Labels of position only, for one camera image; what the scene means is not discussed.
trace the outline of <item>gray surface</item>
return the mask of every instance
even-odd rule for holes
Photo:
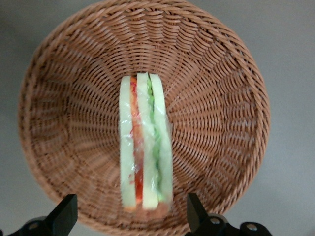
[[[21,80],[33,51],[92,0],[0,1],[0,228],[6,234],[54,204],[34,181],[17,133]],[[273,235],[315,235],[315,1],[191,0],[233,29],[265,79],[272,127],[260,171],[225,215]],[[102,235],[77,224],[71,236]]]

